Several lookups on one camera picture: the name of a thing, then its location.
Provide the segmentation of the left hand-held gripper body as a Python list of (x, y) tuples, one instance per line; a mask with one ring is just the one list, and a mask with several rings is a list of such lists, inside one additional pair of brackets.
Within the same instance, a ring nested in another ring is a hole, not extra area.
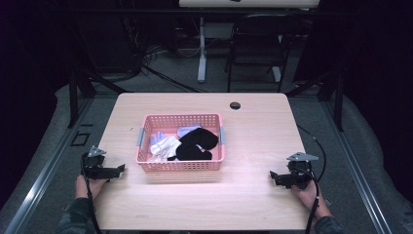
[(105, 151), (92, 146), (91, 149), (81, 156), (81, 175), (91, 179), (105, 179), (103, 161)]

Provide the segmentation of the white sock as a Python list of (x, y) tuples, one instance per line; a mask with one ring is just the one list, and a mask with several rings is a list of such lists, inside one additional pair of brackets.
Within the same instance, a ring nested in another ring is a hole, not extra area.
[(163, 162), (168, 159), (173, 160), (176, 156), (176, 149), (181, 145), (181, 141), (175, 136), (167, 136), (161, 141), (150, 146), (151, 157), (149, 162)]

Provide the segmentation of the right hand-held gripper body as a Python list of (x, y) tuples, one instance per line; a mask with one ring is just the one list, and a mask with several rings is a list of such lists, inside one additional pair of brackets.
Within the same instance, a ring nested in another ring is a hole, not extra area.
[(303, 152), (297, 152), (288, 156), (287, 167), (289, 170), (289, 182), (285, 187), (291, 188), (292, 186), (297, 186), (301, 190), (306, 189), (308, 182), (315, 177), (311, 162), (317, 159), (317, 156)]

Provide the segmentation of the person's right hand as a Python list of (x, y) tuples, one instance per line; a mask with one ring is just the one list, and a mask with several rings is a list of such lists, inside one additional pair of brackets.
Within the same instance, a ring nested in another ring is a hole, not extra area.
[(317, 219), (325, 216), (332, 216), (331, 211), (324, 202), (324, 198), (319, 189), (317, 189), (315, 183), (310, 181), (306, 189), (300, 189), (297, 186), (292, 186), (291, 191), (301, 200), (306, 208), (309, 210), (313, 207), (316, 198), (319, 198), (319, 204), (315, 211), (315, 217)]

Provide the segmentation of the aluminium floor rail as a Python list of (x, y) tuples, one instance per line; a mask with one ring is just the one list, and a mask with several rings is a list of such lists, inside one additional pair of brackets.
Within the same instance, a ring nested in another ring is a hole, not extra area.
[(319, 104), (324, 114), (326, 115), (327, 121), (330, 125), (330, 128), (332, 129), (332, 132), (334, 133), (341, 145), (350, 175), (357, 188), (358, 194), (370, 216), (372, 224), (375, 227), (376, 233), (394, 234), (382, 212), (382, 209), (380, 208), (377, 202), (376, 196), (371, 190), (371, 187), (369, 186), (364, 176), (364, 173), (361, 170), (361, 167), (359, 166), (356, 154), (354, 153), (352, 147), (348, 142), (346, 133), (344, 131), (340, 131), (334, 121), (332, 107), (328, 102), (325, 101), (321, 101)]
[(91, 98), (82, 100), (78, 117), (72, 125), (69, 125), (69, 103), (62, 98), (57, 102), (51, 124), (30, 164), (5, 207), (0, 210), (0, 234), (23, 233), (93, 102)]

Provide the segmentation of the pink plastic basket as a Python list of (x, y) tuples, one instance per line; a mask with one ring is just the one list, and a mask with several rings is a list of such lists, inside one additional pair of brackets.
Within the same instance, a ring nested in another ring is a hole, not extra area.
[[(217, 145), (209, 151), (211, 160), (198, 161), (163, 161), (149, 162), (151, 157), (150, 137), (156, 132), (163, 132), (167, 137), (175, 136), (179, 127), (200, 125), (218, 136)], [(195, 113), (195, 114), (148, 114), (143, 118), (140, 132), (137, 137), (135, 162), (146, 172), (178, 172), (178, 171), (217, 171), (225, 158), (225, 136), (221, 116), (217, 113)]]

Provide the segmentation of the lavender sock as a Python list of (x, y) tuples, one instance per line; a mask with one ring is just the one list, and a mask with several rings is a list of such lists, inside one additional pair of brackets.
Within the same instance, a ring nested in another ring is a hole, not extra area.
[(176, 131), (176, 134), (177, 134), (178, 137), (184, 137), (187, 134), (189, 134), (190, 132), (197, 130), (199, 127), (200, 127), (200, 125), (179, 127)]
[(166, 137), (167, 136), (163, 132), (156, 132), (153, 136), (150, 137), (150, 145), (157, 144)]

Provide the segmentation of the person's left hand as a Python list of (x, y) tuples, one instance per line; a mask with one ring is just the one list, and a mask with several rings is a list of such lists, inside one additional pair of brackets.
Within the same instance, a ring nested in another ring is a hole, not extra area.
[(105, 179), (89, 179), (89, 183), (86, 183), (85, 178), (78, 175), (75, 183), (75, 198), (87, 198), (88, 192), (91, 192), (95, 198), (105, 183)]

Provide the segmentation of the black sock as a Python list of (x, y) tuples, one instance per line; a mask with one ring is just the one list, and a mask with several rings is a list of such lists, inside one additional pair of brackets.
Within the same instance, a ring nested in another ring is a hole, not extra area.
[(197, 145), (181, 144), (176, 148), (175, 155), (168, 157), (169, 161), (198, 161), (211, 160), (212, 154), (209, 151), (202, 151)]
[(197, 128), (183, 136), (180, 141), (186, 144), (199, 145), (205, 150), (211, 150), (217, 145), (219, 138), (207, 129)]

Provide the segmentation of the black chair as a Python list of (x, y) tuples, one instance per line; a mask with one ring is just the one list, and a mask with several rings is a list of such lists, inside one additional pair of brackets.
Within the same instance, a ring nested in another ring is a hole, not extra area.
[(226, 61), (227, 92), (231, 91), (234, 66), (274, 67), (280, 70), (278, 92), (281, 90), (293, 39), (301, 20), (293, 15), (251, 14), (232, 27), (231, 44)]

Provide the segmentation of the black metal stand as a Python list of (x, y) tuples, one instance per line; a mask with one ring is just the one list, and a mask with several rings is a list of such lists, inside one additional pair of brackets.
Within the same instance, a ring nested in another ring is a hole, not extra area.
[(78, 92), (81, 92), (85, 98), (94, 98), (96, 90), (93, 86), (93, 81), (100, 83), (104, 87), (112, 90), (117, 94), (126, 93), (127, 90), (113, 84), (104, 79), (95, 72), (91, 72), (86, 68), (75, 68), (69, 78), (69, 103), (70, 103), (70, 122), (68, 128), (72, 128), (79, 119), (78, 108)]
[(295, 97), (306, 90), (309, 90), (315, 84), (321, 83), (321, 88), (317, 94), (319, 101), (329, 101), (334, 97), (333, 122), (340, 132), (343, 132), (342, 111), (344, 99), (344, 76), (340, 71), (329, 71), (321, 76), (306, 81), (304, 84), (286, 93), (291, 98)]

